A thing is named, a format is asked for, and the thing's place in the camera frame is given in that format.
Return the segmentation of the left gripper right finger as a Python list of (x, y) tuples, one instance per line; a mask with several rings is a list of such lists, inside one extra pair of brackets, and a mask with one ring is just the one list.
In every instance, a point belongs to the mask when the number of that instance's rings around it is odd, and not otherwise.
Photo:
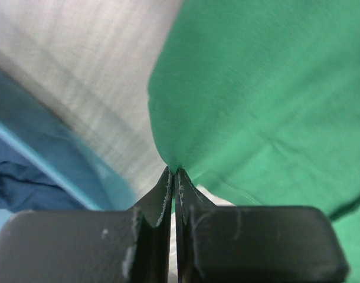
[(174, 176), (179, 282), (344, 282), (350, 267), (322, 211), (218, 206)]

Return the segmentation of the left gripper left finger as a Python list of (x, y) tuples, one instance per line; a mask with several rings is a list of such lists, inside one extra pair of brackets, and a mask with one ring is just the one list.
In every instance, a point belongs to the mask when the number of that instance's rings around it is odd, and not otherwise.
[(116, 211), (33, 211), (0, 231), (0, 282), (166, 282), (172, 175)]

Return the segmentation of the green t shirt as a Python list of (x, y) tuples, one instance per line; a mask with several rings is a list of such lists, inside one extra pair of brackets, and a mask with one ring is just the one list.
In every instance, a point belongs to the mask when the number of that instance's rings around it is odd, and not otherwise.
[(310, 205), (360, 282), (360, 1), (184, 1), (148, 84), (171, 170), (235, 205)]

